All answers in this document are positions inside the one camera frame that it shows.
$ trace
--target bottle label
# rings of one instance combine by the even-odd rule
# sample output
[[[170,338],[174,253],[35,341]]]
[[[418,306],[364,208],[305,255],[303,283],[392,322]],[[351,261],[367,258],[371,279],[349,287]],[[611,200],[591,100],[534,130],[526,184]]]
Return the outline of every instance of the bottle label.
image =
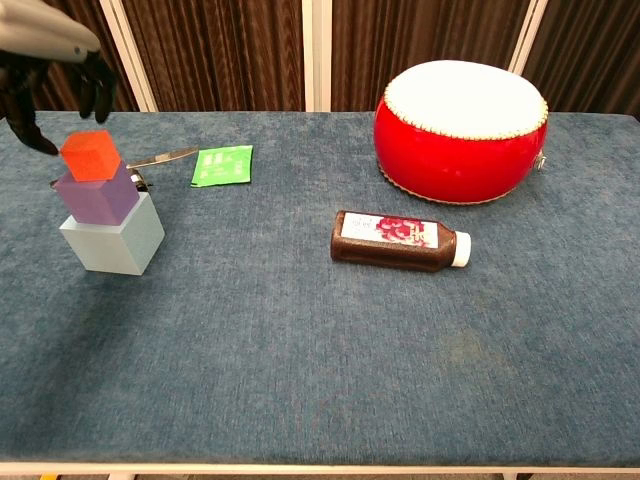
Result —
[[[341,235],[355,240],[438,248],[438,224],[422,220],[347,212]]]

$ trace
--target red drum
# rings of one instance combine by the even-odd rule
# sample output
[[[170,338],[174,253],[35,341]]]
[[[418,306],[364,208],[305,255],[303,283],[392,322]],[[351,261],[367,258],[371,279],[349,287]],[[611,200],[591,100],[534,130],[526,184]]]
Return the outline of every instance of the red drum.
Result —
[[[428,200],[495,200],[531,171],[547,115],[538,90],[513,73],[451,60],[416,65],[389,83],[378,105],[380,169]]]

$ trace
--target brown curtain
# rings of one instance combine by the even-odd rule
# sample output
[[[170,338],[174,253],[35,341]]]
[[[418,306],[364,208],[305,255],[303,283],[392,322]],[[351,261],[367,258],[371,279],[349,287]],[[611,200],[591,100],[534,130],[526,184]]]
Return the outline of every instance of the brown curtain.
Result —
[[[102,56],[118,77],[118,88],[114,110],[137,111],[138,106],[131,86],[120,61],[113,38],[109,32],[99,0],[45,0],[62,10],[74,20],[82,23],[96,34],[101,44]],[[78,105],[59,64],[49,68],[42,88],[34,92],[34,103],[38,110],[77,110]]]
[[[332,110],[373,110],[399,73],[429,60],[501,68],[529,0],[333,0]]]
[[[549,0],[524,77],[552,110],[640,116],[640,1]]]
[[[300,0],[123,3],[159,110],[304,110]]]

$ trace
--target knife blade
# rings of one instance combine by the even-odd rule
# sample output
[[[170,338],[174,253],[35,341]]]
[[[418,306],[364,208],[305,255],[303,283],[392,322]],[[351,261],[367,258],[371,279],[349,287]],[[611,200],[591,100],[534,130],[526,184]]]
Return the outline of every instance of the knife blade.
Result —
[[[138,160],[137,162],[127,164],[127,168],[140,168],[140,167],[148,167],[149,165],[157,165],[159,163],[166,163],[172,160],[177,160],[178,158],[183,158],[192,153],[196,153],[198,151],[198,147],[189,147],[182,148],[180,150],[175,150],[173,152],[161,153],[160,155],[156,155],[154,157],[145,158],[144,160]]]

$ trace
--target bottle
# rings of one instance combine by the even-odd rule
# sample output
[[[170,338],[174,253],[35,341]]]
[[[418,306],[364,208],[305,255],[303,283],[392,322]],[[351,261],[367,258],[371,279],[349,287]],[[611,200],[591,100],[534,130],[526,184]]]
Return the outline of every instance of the bottle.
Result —
[[[340,210],[331,235],[333,260],[382,267],[437,272],[464,267],[470,254],[468,233],[416,218]]]

